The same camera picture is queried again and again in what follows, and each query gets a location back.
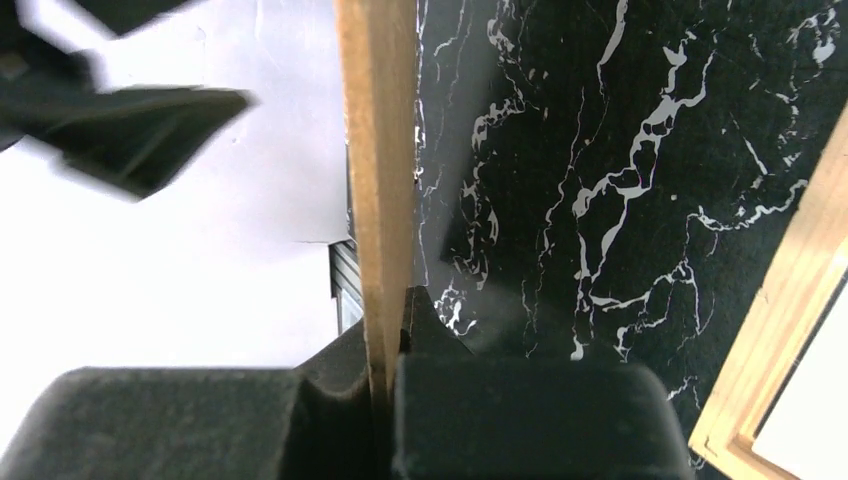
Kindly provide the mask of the light wooden picture frame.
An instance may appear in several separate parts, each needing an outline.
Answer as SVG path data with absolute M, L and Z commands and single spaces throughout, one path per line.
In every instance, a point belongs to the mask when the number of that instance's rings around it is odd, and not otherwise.
M 847 115 L 725 358 L 689 447 L 731 479 L 789 479 L 753 450 L 756 432 L 847 269 Z

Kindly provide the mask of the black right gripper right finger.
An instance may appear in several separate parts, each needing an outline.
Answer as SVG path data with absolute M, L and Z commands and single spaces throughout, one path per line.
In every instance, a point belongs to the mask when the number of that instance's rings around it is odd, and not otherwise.
M 689 479 L 660 379 L 640 364 L 476 355 L 408 289 L 393 407 L 396 479 Z

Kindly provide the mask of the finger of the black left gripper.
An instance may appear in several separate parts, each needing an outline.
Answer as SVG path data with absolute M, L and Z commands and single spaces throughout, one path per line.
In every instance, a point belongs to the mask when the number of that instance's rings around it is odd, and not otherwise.
M 107 29 L 125 35 L 190 0 L 76 0 L 76 3 Z
M 60 150 L 66 167 L 146 198 L 250 104 L 237 90 L 7 85 L 1 123 Z

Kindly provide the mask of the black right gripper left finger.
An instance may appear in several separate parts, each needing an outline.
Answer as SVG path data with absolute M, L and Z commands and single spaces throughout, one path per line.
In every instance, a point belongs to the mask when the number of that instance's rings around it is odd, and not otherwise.
M 5 479 L 385 479 L 363 327 L 293 369 L 81 368 L 39 396 Z

